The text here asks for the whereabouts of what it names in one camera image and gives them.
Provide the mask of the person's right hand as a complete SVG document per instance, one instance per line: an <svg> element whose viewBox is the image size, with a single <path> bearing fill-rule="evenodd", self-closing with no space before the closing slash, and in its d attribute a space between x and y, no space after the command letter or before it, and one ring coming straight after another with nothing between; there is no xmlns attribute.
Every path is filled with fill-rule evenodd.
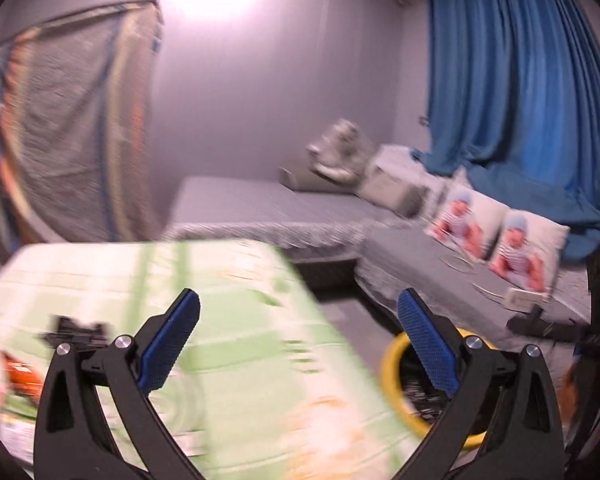
<svg viewBox="0 0 600 480"><path fill-rule="evenodd" d="M600 363L576 359L562 378L558 392L560 417L564 425L600 411Z"/></svg>

